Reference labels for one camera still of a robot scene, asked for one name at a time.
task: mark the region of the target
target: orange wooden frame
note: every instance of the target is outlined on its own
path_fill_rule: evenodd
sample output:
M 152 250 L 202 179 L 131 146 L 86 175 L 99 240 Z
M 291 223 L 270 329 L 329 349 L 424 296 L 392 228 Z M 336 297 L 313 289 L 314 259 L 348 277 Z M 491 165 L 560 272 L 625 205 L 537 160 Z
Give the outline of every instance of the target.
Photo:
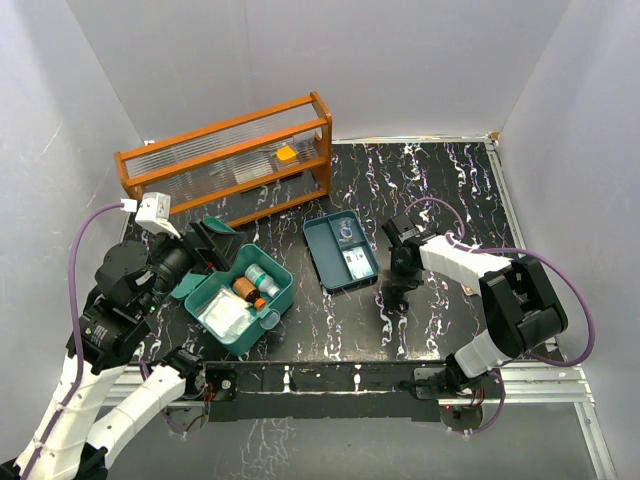
M 313 109 L 315 110 L 318 116 L 317 119 L 302 123 L 300 125 L 295 125 L 289 128 L 285 128 L 275 133 L 271 133 L 268 135 L 251 139 L 251 140 L 247 140 L 247 141 L 238 143 L 236 145 L 221 148 L 219 150 L 216 150 L 204 155 L 189 158 L 178 164 L 159 168 L 153 172 L 145 173 L 143 175 L 138 175 L 136 177 L 129 177 L 127 173 L 127 161 L 132 160 L 134 158 L 140 157 L 142 155 L 147 155 L 152 152 L 157 152 L 165 148 L 172 147 L 174 145 L 179 145 L 183 142 L 200 138 L 204 135 L 209 135 L 211 133 L 227 130 L 229 128 L 237 127 L 239 125 L 243 125 L 255 120 L 266 118 L 271 115 L 276 115 L 278 113 L 282 113 L 287 110 L 291 110 L 291 109 L 302 107 L 303 105 L 309 105 L 309 104 L 313 106 Z M 282 178 L 290 177 L 292 175 L 301 173 L 305 170 L 311 170 L 313 172 L 313 175 L 315 176 L 316 181 L 320 185 L 320 188 L 317 191 L 292 199 L 286 203 L 282 203 L 271 208 L 260 210 L 251 215 L 247 215 L 245 217 L 229 222 L 229 226 L 235 227 L 238 225 L 242 225 L 244 223 L 252 222 L 258 218 L 285 210 L 287 208 L 294 207 L 301 203 L 308 202 L 309 200 L 313 200 L 315 198 L 328 195 L 330 193 L 331 191 L 331 127 L 332 127 L 332 121 L 331 121 L 331 113 L 329 112 L 329 109 L 327 108 L 326 104 L 324 103 L 322 98 L 320 98 L 320 95 L 318 95 L 317 92 L 311 92 L 309 95 L 305 97 L 298 98 L 296 100 L 291 100 L 289 102 L 281 103 L 280 105 L 266 108 L 264 110 L 250 113 L 248 115 L 243 115 L 241 117 L 237 117 L 232 120 L 216 123 L 214 125 L 210 125 L 208 127 L 201 128 L 199 130 L 195 130 L 193 132 L 185 133 L 183 135 L 178 135 L 176 137 L 169 138 L 167 140 L 162 140 L 160 142 L 152 143 L 144 147 L 130 150 L 128 152 L 122 152 L 122 153 L 116 152 L 114 154 L 114 157 L 115 157 L 116 167 L 118 169 L 118 176 L 120 177 L 120 183 L 122 184 L 122 187 L 127 192 L 130 198 L 135 198 L 136 200 L 140 201 L 142 199 L 142 195 L 145 192 L 145 188 L 150 184 L 159 182 L 161 180 L 165 180 L 167 178 L 171 178 L 176 175 L 180 175 L 184 172 L 188 172 L 196 168 L 204 167 L 205 165 L 209 165 L 215 162 L 225 160 L 230 157 L 234 157 L 236 155 L 241 155 L 273 143 L 279 143 L 279 142 L 282 142 L 283 140 L 291 138 L 293 135 L 319 128 L 322 132 L 322 137 L 321 138 L 316 137 L 316 145 L 315 145 L 316 151 L 318 152 L 318 157 L 301 162 L 298 165 L 293 165 L 289 168 L 279 170 L 275 173 L 265 175 L 255 180 L 240 183 L 238 185 L 234 185 L 232 187 L 225 188 L 222 190 L 214 191 L 210 194 L 203 195 L 195 200 L 184 202 L 171 207 L 172 214 L 179 213 L 179 212 L 188 210 L 190 208 L 203 205 L 205 203 L 220 200 L 230 195 L 235 195 L 237 193 L 242 193 L 247 190 L 252 190 L 256 187 L 259 187 L 260 185 L 271 183 Z

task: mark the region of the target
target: brown bottle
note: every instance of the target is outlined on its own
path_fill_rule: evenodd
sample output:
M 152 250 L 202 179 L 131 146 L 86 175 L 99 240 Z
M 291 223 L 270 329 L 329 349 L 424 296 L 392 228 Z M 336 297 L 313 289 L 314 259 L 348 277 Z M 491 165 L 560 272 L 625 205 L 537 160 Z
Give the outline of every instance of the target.
M 231 287 L 240 297 L 253 304 L 257 310 L 262 310 L 267 305 L 265 299 L 260 296 L 260 290 L 247 277 L 242 275 L 237 277 Z

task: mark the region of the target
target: black marble table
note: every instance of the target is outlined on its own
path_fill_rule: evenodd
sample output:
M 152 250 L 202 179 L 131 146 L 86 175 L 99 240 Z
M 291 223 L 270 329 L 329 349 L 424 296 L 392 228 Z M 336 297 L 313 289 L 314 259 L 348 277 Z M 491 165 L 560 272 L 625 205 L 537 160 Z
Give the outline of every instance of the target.
M 294 305 L 280 324 L 240 359 L 231 356 L 182 307 L 169 299 L 149 320 L 151 333 L 136 355 L 159 360 L 183 345 L 204 360 L 287 362 L 441 360 L 485 326 L 480 298 L 467 296 L 447 277 L 425 272 L 424 287 L 411 292 L 406 314 L 388 311 L 380 294 L 389 267 L 389 242 L 380 226 L 426 195 L 453 205 L 467 222 L 467 243 L 512 246 L 507 217 L 484 143 L 337 144 L 333 146 L 331 196 L 241 227 L 294 275 Z M 265 186 L 172 217 L 178 230 L 206 216 L 231 220 L 314 189 L 310 174 Z M 360 217 L 376 251 L 381 276 L 374 285 L 328 294 L 320 285 L 302 235 L 305 221 L 342 210 Z M 454 227 L 438 205 L 411 211 L 414 221 Z M 125 239 L 149 241 L 131 221 Z

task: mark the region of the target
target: white connector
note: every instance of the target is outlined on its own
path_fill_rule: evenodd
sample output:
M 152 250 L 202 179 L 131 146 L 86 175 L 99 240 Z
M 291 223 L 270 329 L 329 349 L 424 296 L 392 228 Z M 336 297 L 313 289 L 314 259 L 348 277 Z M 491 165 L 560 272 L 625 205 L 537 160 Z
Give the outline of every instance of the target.
M 138 211 L 138 201 L 134 198 L 121 198 L 120 201 L 124 203 L 120 210 L 123 212 L 136 213 Z
M 458 350 L 455 357 L 467 378 L 475 378 L 511 360 L 511 357 L 502 353 L 493 343 L 489 330 L 485 330 Z
M 165 232 L 180 238 L 178 231 L 169 222 L 170 210 L 171 196 L 158 192 L 145 193 L 136 214 L 136 223 L 153 234 Z

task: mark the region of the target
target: wooden rack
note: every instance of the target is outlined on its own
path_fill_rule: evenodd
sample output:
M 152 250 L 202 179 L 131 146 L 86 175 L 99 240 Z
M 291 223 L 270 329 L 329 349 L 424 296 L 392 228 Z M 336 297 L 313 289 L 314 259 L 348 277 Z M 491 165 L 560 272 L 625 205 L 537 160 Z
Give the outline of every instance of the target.
M 313 107 L 315 114 L 312 112 L 312 115 L 316 118 L 261 134 L 269 130 L 269 127 L 273 130 L 274 125 L 279 126 L 271 118 L 306 105 Z M 179 198 L 179 203 L 171 207 L 172 214 L 311 170 L 318 186 L 316 191 L 229 222 L 231 227 L 235 227 L 330 193 L 331 123 L 331 113 L 320 95 L 311 92 L 305 97 L 233 120 L 128 152 L 116 152 L 114 156 L 120 182 L 129 197 L 140 201 L 147 190 L 169 193 L 172 195 L 172 204 L 175 197 Z M 275 151 L 282 142 L 309 131 L 316 133 L 312 141 L 313 149 L 306 152 L 304 158 L 299 158 L 291 165 L 278 164 L 276 168 L 272 168 L 272 173 L 248 178 L 246 181 L 239 181 L 238 175 L 233 175 L 234 165 L 240 161 L 238 159 L 249 158 L 249 162 L 260 159 L 264 157 L 262 152 L 265 147 Z M 223 174 L 211 173 L 211 170 L 206 172 L 205 167 L 217 168 L 212 165 L 218 162 L 222 162 L 218 167 L 228 172 L 224 178 L 231 180 L 218 181 L 216 178 L 222 178 Z

